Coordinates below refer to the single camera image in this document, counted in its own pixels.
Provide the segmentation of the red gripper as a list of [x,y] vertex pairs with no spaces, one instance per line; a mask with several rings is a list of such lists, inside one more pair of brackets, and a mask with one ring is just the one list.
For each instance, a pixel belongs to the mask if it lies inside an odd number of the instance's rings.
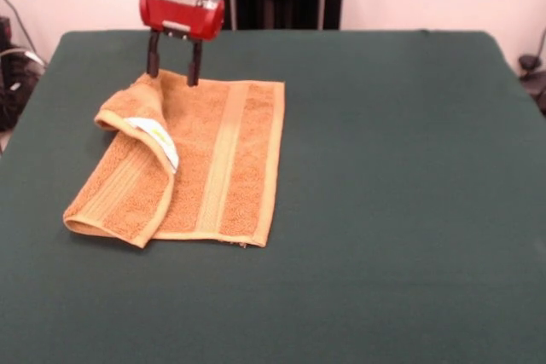
[[187,84],[200,79],[202,41],[213,40],[224,23],[224,0],[139,0],[142,23],[151,28],[148,38],[146,73],[157,78],[160,69],[160,32],[176,32],[192,38],[192,57]]

